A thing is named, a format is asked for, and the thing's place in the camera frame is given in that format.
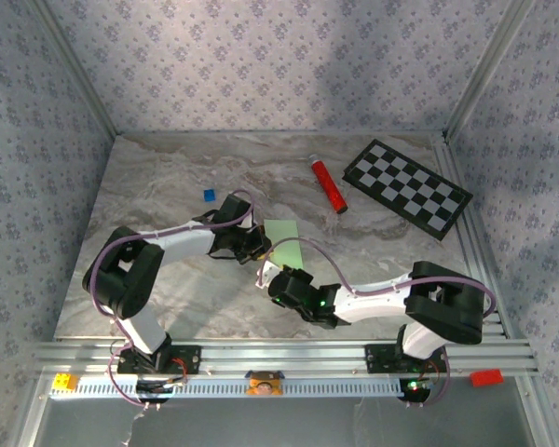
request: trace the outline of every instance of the patterned wallpaper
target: patterned wallpaper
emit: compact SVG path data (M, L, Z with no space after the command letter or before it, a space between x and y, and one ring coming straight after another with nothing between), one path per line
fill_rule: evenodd
M22 0L0 0L0 446L49 340L111 143Z
M559 421L559 0L529 13L455 149Z
M509 0L47 0L121 132L442 129Z

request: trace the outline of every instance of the yellow lego brick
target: yellow lego brick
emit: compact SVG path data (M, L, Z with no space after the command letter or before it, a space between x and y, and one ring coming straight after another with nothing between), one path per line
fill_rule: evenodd
M54 377L54 382L52 382L52 389L69 389L73 390L76 388L78 383L78 377L69 373L59 372Z

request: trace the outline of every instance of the red block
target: red block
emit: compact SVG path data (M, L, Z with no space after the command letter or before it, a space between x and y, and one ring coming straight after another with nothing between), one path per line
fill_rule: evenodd
M504 382L501 370L477 371L470 374L473 386L487 386L502 384Z

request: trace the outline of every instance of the green card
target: green card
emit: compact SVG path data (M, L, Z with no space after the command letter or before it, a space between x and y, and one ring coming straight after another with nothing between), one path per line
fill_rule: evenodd
M264 226L265 234L273 244L286 237L298 237L296 221L265 219ZM304 268L300 242L297 240L284 242L271 253L271 261L279 267L288 265L291 268Z

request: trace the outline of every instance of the red bottle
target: red bottle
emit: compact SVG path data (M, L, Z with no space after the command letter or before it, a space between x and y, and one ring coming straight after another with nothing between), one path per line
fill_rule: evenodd
M310 167L313 169L313 172L315 172L320 185L323 187L327 198L329 198L329 201L332 202L335 212L338 214L346 212L348 209L346 200L344 200L337 189L337 186L335 186L334 180L327 168L325 168L323 162L320 161L314 154L308 158L308 161L310 162Z

